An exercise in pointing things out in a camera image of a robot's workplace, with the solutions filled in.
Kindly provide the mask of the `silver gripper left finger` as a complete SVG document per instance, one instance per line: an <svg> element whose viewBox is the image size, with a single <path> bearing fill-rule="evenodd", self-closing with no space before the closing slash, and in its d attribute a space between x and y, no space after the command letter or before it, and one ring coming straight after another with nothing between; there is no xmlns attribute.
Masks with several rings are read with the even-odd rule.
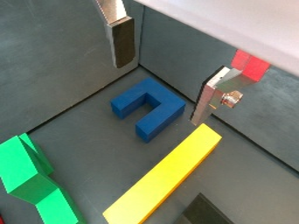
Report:
<svg viewBox="0 0 299 224"><path fill-rule="evenodd" d="M105 25L113 65L121 68L136 56L135 19L127 15L123 0L92 1Z"/></svg>

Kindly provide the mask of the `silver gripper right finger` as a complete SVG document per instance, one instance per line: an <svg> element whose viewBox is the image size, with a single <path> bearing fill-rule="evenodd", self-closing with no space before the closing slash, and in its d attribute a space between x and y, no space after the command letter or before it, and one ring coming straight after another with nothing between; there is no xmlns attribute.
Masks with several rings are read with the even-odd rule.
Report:
<svg viewBox="0 0 299 224"><path fill-rule="evenodd" d="M222 66L202 84L191 123L199 126L222 105L234 108L243 97L239 90L255 83L236 68Z"/></svg>

